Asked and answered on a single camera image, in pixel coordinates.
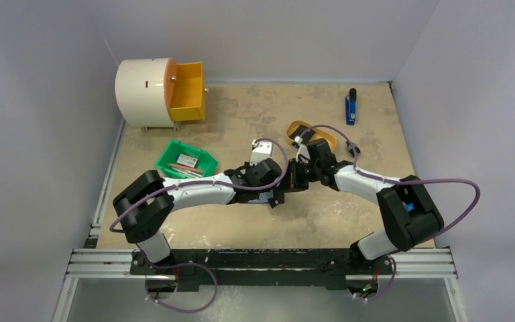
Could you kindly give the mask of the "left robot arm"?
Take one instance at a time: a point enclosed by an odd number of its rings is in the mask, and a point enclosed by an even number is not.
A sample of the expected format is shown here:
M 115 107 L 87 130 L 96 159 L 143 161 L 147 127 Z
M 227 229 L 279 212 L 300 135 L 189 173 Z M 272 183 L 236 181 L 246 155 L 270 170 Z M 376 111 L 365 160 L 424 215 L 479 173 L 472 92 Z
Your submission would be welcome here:
M 114 198 L 114 224 L 144 253 L 150 269 L 165 274 L 173 256 L 160 227 L 169 214 L 202 205 L 248 203 L 277 186 L 286 171 L 271 158 L 200 179 L 163 178 L 149 170 Z

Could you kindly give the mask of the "blue leather card holder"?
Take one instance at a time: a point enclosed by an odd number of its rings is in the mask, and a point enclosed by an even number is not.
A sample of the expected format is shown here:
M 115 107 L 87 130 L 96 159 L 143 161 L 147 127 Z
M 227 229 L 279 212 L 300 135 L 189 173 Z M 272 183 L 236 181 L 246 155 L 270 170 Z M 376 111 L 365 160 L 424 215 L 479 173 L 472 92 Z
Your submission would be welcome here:
M 274 198 L 274 194 L 272 191 L 260 193 L 256 198 L 249 200 L 247 203 L 256 203 L 256 204 L 269 204 L 270 199 Z

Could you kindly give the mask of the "black card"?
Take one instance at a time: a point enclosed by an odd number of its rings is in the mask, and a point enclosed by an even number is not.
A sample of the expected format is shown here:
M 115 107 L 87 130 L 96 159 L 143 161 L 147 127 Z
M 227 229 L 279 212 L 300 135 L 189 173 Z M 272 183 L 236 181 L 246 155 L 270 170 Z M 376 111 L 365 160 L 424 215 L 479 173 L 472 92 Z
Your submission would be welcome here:
M 291 138 L 294 140 L 296 137 L 299 137 L 302 140 L 302 143 L 306 144 L 314 135 L 314 130 L 309 129 L 309 127 L 305 125 L 299 125 L 292 133 Z

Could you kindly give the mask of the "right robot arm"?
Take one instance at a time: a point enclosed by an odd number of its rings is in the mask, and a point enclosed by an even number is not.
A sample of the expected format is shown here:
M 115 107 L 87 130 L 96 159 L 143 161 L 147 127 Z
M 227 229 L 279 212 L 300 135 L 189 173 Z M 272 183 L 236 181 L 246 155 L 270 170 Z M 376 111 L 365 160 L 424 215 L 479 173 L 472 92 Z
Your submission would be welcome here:
M 377 205 L 383 229 L 350 246 L 349 263 L 356 272 L 365 273 L 375 266 L 376 259 L 410 250 L 444 228 L 443 217 L 417 176 L 385 178 L 350 161 L 338 161 L 324 139 L 313 140 L 305 148 L 305 156 L 289 160 L 274 196 L 305 191 L 310 183 L 319 182 Z

